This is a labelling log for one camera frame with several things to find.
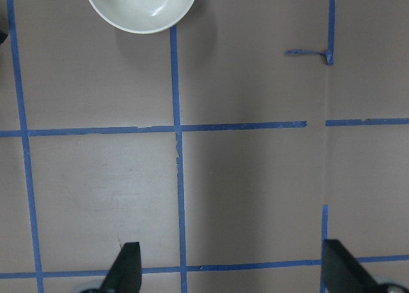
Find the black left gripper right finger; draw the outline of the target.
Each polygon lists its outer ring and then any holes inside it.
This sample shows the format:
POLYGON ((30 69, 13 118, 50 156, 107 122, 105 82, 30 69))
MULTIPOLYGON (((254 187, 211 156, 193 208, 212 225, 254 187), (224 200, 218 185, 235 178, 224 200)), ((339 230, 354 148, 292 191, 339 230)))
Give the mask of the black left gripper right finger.
POLYGON ((337 239, 323 241, 321 276, 328 292, 369 292, 378 286, 337 239))

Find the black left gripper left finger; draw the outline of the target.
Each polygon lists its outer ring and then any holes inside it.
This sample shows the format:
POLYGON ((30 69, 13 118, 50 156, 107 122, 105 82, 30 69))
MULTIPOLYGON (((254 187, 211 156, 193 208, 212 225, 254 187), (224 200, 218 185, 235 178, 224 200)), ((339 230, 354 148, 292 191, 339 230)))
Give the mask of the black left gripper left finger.
POLYGON ((98 291, 138 293, 141 284, 140 244, 139 242, 125 243, 98 291))

